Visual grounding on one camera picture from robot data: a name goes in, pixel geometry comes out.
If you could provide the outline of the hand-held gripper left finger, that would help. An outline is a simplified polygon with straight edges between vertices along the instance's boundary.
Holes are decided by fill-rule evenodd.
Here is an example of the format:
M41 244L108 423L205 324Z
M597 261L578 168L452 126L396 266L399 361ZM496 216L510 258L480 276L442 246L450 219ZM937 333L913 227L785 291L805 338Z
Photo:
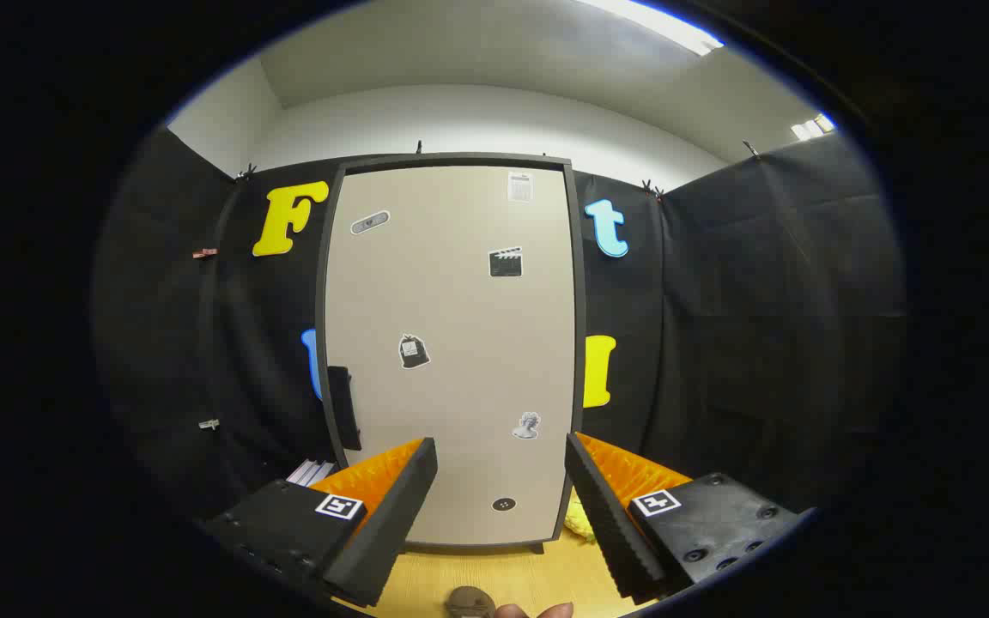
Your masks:
M292 593L372 607L436 474L434 439L413 439L310 486L270 482L201 528Z

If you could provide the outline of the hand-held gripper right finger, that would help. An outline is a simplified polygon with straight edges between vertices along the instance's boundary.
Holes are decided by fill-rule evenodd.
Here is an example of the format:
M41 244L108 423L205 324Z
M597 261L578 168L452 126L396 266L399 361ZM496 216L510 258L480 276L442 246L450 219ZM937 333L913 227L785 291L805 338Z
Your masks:
M620 595L660 601L741 570L807 523L725 473L696 478L567 435L565 467Z

